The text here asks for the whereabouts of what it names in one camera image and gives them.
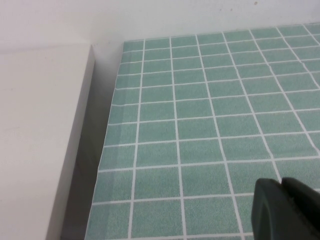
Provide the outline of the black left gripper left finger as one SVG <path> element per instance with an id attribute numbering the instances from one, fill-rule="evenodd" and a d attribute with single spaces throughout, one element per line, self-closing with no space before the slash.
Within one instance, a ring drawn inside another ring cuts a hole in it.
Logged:
<path id="1" fill-rule="evenodd" d="M 295 229 L 300 223 L 282 182 L 259 178 L 255 183 L 251 225 L 255 240 L 303 240 Z"/>

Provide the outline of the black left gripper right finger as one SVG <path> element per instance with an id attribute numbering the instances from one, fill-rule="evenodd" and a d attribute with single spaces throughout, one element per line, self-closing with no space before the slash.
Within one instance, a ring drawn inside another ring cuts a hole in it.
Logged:
<path id="1" fill-rule="evenodd" d="M 300 221 L 295 229 L 298 233 L 306 232 L 302 237 L 303 240 L 318 240 L 320 238 L 320 193 L 293 177 L 284 177 L 281 186 L 287 192 Z"/>

